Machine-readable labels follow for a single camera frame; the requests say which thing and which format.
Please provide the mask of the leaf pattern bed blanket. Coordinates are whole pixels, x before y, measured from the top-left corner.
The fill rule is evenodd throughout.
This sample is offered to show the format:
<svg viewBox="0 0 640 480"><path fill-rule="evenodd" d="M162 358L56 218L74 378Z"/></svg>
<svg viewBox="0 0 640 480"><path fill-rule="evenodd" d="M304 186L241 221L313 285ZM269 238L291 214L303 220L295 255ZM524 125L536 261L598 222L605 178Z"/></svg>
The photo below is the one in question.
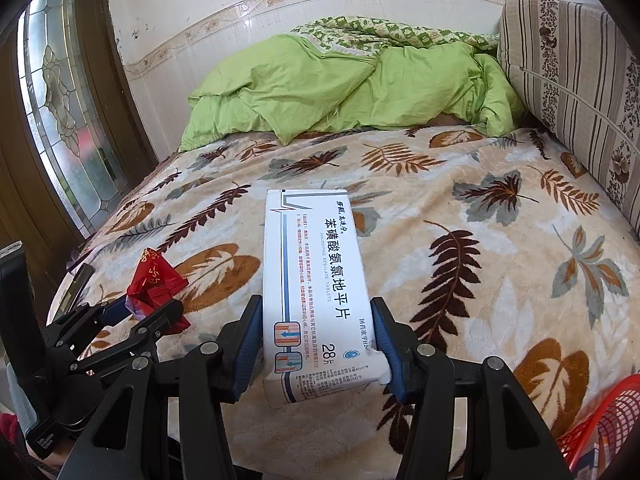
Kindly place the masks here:
<svg viewBox="0 0 640 480"><path fill-rule="evenodd" d="M615 133L470 128L230 136L168 162L89 243L89 304L122 296L145 249L188 284L189 328L213 339L262 287L272 188L344 190L371 295L455 358L496 354L552 434L639 368L639 241L620 212L636 153Z"/></svg>

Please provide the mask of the red purple wrapper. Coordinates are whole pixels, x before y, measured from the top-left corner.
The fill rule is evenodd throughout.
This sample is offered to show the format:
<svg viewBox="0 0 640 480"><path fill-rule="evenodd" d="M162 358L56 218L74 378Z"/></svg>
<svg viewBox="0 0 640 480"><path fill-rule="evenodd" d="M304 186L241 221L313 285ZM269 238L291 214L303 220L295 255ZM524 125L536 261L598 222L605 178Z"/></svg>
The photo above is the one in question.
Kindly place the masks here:
<svg viewBox="0 0 640 480"><path fill-rule="evenodd" d="M126 290L125 306L141 321L173 300L189 284L160 252L145 248Z"/></svg>

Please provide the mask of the long white medicine box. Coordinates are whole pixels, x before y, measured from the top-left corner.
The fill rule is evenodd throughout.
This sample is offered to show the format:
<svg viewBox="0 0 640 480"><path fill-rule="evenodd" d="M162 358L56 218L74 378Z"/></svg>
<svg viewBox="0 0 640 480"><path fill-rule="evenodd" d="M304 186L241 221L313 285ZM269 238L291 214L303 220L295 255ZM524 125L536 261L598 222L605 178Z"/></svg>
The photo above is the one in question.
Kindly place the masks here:
<svg viewBox="0 0 640 480"><path fill-rule="evenodd" d="M264 390L273 408L392 378L376 348L348 194L270 190L262 258Z"/></svg>

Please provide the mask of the black phone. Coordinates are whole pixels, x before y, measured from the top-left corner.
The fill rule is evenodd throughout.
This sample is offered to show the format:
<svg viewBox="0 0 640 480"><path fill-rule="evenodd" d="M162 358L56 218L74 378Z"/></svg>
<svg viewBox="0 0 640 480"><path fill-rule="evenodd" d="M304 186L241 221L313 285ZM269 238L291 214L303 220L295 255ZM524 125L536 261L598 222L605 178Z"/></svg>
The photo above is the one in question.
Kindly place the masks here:
<svg viewBox="0 0 640 480"><path fill-rule="evenodd" d="M87 263L83 263L76 270L73 274L73 279L70 281L70 284L58 305L58 310L55 312L55 320L73 310L78 303L80 294L88 284L90 278L93 276L93 273L94 267Z"/></svg>

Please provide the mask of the stained glass window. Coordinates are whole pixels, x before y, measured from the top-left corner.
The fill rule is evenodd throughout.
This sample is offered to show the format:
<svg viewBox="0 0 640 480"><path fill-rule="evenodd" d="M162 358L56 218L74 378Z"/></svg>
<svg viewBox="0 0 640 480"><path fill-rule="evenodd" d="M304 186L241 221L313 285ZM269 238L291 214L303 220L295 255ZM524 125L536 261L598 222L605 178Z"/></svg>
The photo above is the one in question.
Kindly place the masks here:
<svg viewBox="0 0 640 480"><path fill-rule="evenodd" d="M32 0L17 21L17 70L36 152L80 234L104 225L127 180L81 58L75 0Z"/></svg>

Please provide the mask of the green quilt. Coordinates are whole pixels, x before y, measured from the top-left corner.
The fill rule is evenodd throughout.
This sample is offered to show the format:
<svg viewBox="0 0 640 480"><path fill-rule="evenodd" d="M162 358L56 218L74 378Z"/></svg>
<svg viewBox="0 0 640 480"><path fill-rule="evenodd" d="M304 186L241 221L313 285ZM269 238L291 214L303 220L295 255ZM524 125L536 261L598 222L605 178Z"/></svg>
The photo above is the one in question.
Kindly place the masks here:
<svg viewBox="0 0 640 480"><path fill-rule="evenodd" d="M390 130L448 115L488 136L525 107L496 59L496 35L385 18L319 18L228 56L191 92L181 151L232 133Z"/></svg>

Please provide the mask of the red plastic basket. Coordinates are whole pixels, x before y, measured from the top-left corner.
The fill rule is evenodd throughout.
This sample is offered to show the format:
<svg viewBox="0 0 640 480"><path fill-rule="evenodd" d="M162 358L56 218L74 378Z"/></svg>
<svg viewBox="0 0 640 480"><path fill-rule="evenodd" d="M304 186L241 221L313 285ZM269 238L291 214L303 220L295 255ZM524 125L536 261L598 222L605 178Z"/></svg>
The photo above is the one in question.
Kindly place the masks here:
<svg viewBox="0 0 640 480"><path fill-rule="evenodd" d="M556 440L574 479L599 479L639 421L639 374L619 382L583 422Z"/></svg>

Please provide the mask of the striped floral headboard cushion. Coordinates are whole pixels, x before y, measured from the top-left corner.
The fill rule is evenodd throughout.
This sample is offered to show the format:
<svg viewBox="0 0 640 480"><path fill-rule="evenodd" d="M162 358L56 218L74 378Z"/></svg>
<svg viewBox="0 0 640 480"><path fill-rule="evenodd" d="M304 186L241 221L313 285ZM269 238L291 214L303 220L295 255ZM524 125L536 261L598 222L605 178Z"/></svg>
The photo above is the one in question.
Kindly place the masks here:
<svg viewBox="0 0 640 480"><path fill-rule="evenodd" d="M639 225L639 59L614 20L566 0L506 0L498 60L525 107Z"/></svg>

